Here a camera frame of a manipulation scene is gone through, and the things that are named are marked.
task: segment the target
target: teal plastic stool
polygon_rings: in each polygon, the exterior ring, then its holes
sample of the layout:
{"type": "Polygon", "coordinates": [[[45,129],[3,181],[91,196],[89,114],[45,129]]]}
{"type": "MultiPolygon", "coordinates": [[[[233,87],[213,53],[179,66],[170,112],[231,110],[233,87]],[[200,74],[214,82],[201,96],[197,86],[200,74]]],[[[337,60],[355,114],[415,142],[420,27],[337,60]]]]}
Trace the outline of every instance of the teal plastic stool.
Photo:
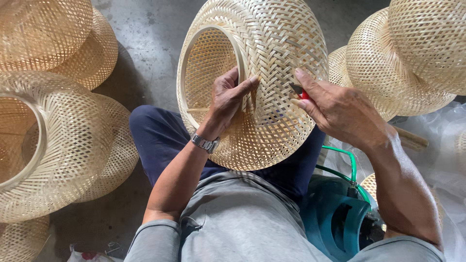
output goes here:
{"type": "Polygon", "coordinates": [[[308,241],[334,262],[346,262],[359,252],[359,231],[370,204],[347,197],[349,183],[313,175],[300,215],[308,241]]]}

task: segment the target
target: concrete floor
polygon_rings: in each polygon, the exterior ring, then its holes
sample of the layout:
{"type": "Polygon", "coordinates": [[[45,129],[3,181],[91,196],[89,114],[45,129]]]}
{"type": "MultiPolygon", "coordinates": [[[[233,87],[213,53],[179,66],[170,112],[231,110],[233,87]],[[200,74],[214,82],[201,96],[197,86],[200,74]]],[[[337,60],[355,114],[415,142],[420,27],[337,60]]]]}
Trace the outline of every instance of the concrete floor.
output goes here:
{"type": "MultiPolygon", "coordinates": [[[[97,89],[129,110],[142,104],[178,111],[176,71],[186,32],[205,0],[91,0],[119,41],[112,75],[97,89]]],[[[329,53],[346,45],[354,29],[389,0],[308,0],[329,53]]],[[[77,251],[110,251],[123,258],[140,226],[151,188],[140,162],[130,178],[94,201],[69,205],[50,216],[51,237],[38,262],[66,261],[77,251]]]]}

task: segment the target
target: person's right hand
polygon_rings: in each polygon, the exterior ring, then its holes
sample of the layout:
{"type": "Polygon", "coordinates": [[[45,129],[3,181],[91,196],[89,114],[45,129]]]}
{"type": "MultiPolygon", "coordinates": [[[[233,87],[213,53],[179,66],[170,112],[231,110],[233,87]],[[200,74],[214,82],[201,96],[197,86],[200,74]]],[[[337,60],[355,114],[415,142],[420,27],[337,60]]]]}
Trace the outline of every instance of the person's right hand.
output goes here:
{"type": "Polygon", "coordinates": [[[329,136],[366,154],[397,136],[396,130],[382,119],[360,90],[327,81],[316,83],[300,68],[296,68],[295,76],[311,100],[292,99],[291,102],[304,109],[329,136]]]}

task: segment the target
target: navy blue pants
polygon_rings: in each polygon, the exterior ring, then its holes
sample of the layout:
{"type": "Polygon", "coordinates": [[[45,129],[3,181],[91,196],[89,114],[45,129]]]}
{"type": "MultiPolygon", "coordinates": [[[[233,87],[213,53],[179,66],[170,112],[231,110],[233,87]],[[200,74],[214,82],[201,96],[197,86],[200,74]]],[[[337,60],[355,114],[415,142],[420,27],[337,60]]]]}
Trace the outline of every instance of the navy blue pants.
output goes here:
{"type": "MultiPolygon", "coordinates": [[[[130,116],[130,129],[144,171],[154,186],[167,165],[189,142],[180,114],[151,105],[139,106],[130,116]]],[[[292,200],[298,202],[308,190],[325,133],[317,126],[290,157],[268,168],[251,171],[269,182],[292,200]]],[[[200,179],[228,171],[207,160],[200,179]]]]}

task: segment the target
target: wristwatch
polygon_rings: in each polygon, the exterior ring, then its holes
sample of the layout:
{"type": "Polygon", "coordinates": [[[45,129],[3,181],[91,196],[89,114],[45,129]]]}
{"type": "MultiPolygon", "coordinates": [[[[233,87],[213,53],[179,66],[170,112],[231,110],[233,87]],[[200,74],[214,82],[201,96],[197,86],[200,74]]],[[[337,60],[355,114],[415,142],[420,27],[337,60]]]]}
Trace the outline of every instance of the wristwatch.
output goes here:
{"type": "Polygon", "coordinates": [[[191,135],[191,142],[193,142],[198,147],[207,150],[207,153],[212,154],[215,151],[215,149],[217,149],[217,146],[219,146],[220,137],[216,138],[214,141],[209,141],[203,139],[200,135],[194,132],[191,135]]]}

